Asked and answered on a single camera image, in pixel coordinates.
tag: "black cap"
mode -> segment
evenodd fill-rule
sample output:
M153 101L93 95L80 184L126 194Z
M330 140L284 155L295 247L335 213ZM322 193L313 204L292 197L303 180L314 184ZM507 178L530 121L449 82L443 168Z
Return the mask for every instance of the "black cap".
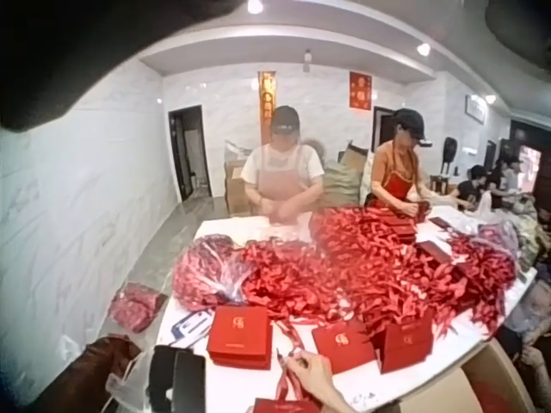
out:
M290 106L275 108L272 114L271 131L278 135L290 135L293 132L299 132L300 120L297 111Z
M403 108L394 112L396 124L407 130L412 138L424 140L424 120L423 116L413 109Z

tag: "doorway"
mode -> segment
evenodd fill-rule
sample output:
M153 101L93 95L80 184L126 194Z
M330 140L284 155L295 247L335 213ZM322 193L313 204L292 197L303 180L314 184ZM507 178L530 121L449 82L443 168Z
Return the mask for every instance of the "doorway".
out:
M182 201L212 196L201 106L169 112L170 141Z
M371 136L371 151L394 138L394 111L380 106L373 107L373 133Z

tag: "pink bag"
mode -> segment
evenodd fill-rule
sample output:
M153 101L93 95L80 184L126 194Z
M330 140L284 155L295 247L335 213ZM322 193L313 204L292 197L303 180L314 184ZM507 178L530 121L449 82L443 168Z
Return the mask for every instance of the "pink bag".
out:
M149 287L126 284L113 298L109 316L133 333L140 333L153 322L167 297Z

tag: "wall sign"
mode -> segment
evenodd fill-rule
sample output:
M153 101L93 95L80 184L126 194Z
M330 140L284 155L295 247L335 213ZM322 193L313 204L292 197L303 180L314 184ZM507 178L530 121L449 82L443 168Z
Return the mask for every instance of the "wall sign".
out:
M465 113L484 125L486 120L487 105L481 97L465 95Z
M272 114L276 108L276 73L274 71L258 72L258 101L260 104L260 137L262 145L271 140L269 127Z
M350 107L371 110L371 76L350 72Z

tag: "red apron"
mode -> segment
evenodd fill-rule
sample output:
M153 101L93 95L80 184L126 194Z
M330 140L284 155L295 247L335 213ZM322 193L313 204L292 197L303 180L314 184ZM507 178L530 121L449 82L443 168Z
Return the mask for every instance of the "red apron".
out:
M408 155L410 158L410 164L413 170L415 170L418 166L416 165L414 157L410 152L408 152ZM412 189L412 186L415 183L414 181L416 176L416 173L412 173L411 177L407 178L396 170L396 155L393 143L393 165L387 172L384 182L381 183L382 187L394 198L406 200L407 194L410 192L410 189ZM366 207L388 207L384 201L377 199L373 194L368 195L365 205Z
M258 171L258 193L263 198L284 202L304 192L306 186L302 183L299 174L300 147L296 151L294 165L288 170L267 170L264 167L264 148L262 152L262 165Z

